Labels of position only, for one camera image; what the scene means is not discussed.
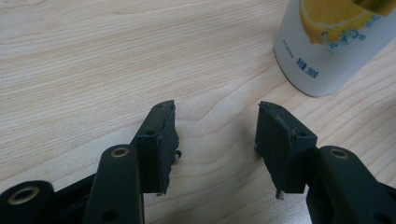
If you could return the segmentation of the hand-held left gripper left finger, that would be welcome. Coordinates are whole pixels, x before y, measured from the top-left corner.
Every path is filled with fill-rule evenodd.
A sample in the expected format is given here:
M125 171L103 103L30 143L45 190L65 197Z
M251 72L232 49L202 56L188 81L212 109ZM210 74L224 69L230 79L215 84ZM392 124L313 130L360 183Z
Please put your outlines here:
M156 104L131 142L137 149L143 193L165 194L169 187L172 165L181 156L175 118L173 100Z

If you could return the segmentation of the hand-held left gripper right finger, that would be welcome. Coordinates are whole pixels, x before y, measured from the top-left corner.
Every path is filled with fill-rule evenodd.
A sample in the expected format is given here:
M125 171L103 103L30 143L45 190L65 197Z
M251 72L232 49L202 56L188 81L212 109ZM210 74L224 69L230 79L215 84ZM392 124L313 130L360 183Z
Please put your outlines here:
M277 191L304 192L304 167L317 141L286 108L259 103L255 151L263 158Z

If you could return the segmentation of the white lemon print bottle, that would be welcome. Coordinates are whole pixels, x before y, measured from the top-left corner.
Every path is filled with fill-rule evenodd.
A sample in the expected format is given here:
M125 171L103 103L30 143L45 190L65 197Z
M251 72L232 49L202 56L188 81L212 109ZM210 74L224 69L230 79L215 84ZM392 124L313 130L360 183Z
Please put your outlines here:
M289 82L315 97L339 91L396 38L396 0L289 0L274 44Z

